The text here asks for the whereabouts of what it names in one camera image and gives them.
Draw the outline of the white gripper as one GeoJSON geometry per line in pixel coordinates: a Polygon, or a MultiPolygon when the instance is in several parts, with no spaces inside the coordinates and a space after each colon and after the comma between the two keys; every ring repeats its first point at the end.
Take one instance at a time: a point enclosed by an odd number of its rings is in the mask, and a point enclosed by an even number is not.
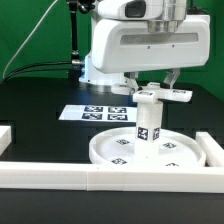
{"type": "Polygon", "coordinates": [[[203,66],[209,50],[210,17],[190,15],[174,33],[151,33],[147,21],[103,19],[94,30],[91,52],[92,63],[101,72],[125,72],[133,95],[138,71],[169,69],[163,84],[172,89],[179,68],[203,66]]]}

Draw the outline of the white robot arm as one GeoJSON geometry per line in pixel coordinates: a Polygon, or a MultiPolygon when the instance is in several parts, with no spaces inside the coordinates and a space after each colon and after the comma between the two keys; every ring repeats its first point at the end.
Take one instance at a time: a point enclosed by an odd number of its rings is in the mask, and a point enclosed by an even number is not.
{"type": "Polygon", "coordinates": [[[210,16],[187,0],[97,0],[91,28],[80,81],[99,91],[136,91],[138,73],[156,70],[171,88],[182,68],[209,58],[210,16]]]}

